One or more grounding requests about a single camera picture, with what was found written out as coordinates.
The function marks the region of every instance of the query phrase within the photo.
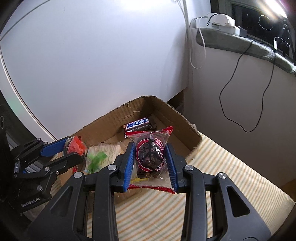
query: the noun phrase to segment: snack package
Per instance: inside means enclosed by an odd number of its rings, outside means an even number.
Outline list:
[[[87,146],[84,144],[84,142],[81,140],[80,136],[74,136],[70,137],[66,140],[63,150],[63,155],[77,152],[80,156],[86,156],[87,153]],[[85,166],[85,160],[77,166],[74,166],[72,168],[72,173],[81,171],[83,167]]]
[[[126,132],[136,145],[133,172],[129,189],[150,188],[175,193],[165,161],[165,145],[173,127],[160,131]]]
[[[116,156],[123,151],[118,143],[99,143],[91,146],[86,156],[85,173],[91,174],[100,171],[103,167],[113,164]]]
[[[151,117],[150,118],[144,117],[140,120],[126,123],[125,125],[122,125],[122,128],[124,129],[124,132],[149,131],[149,130],[155,130],[156,124]]]

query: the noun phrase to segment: white trim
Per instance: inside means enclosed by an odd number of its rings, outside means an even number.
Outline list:
[[[41,138],[48,143],[56,141],[56,138],[51,135],[33,115],[16,90],[3,60],[1,44],[0,61],[0,90],[12,111],[36,138]]]

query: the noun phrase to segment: wall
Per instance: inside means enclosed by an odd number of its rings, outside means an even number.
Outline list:
[[[196,65],[203,60],[203,47],[194,44]],[[193,71],[185,95],[185,116],[197,129],[240,158],[274,184],[296,178],[296,78],[275,66],[264,97],[263,114],[256,130],[245,133],[223,116],[219,93],[229,81],[238,53],[206,48],[205,65]],[[221,100],[228,118],[246,130],[256,125],[262,93],[271,76],[272,64],[243,56]]]
[[[210,1],[187,6],[190,18],[210,11]],[[15,88],[8,95],[2,74],[1,91],[35,136],[44,127],[59,139],[139,96],[168,101],[183,90],[185,32],[173,0],[24,0],[1,33],[6,86]]]

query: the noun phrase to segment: dark food item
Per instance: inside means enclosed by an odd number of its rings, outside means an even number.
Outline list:
[[[157,178],[159,176],[164,165],[163,151],[163,143],[157,138],[146,138],[138,142],[136,146],[138,178]]]
[[[153,119],[144,117],[140,120],[132,121],[130,123],[122,125],[122,128],[125,132],[149,131],[155,130],[156,124]]]

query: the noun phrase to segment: striped tablecloth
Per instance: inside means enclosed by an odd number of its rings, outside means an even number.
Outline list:
[[[278,187],[255,172],[238,158],[201,134],[202,142],[188,164],[202,172],[216,175],[225,172],[248,198],[273,234],[284,222],[295,202]],[[134,195],[117,196],[116,218],[120,241],[180,240],[185,194],[139,189]],[[208,237],[212,232],[210,196],[207,194]],[[89,214],[88,236],[92,217]]]

